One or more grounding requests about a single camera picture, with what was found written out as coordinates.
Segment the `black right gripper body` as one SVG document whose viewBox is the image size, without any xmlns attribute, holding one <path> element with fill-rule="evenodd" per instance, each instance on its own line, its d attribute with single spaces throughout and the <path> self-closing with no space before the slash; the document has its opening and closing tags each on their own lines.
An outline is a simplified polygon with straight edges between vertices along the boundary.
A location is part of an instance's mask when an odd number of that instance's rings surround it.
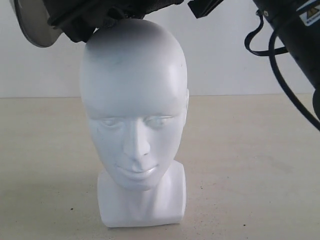
<svg viewBox="0 0 320 240">
<path fill-rule="evenodd" d="M 264 20 L 283 43 L 275 54 L 290 53 L 311 85 L 320 89 L 320 4 L 315 0 L 255 0 L 259 26 L 251 32 L 254 38 Z"/>
</svg>

